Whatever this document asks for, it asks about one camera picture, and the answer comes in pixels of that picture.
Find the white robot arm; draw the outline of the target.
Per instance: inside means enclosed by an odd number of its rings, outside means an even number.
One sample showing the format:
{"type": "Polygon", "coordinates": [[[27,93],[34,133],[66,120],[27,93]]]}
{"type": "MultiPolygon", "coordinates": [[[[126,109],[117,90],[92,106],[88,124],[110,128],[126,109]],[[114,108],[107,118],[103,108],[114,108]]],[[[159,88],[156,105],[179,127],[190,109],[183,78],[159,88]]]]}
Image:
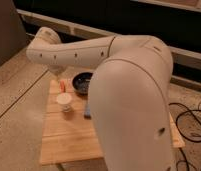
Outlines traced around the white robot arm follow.
{"type": "Polygon", "coordinates": [[[112,35],[63,43],[42,27],[27,57],[49,66],[94,70],[88,103],[109,171],[176,171],[168,89],[169,47],[150,35],[112,35]]]}

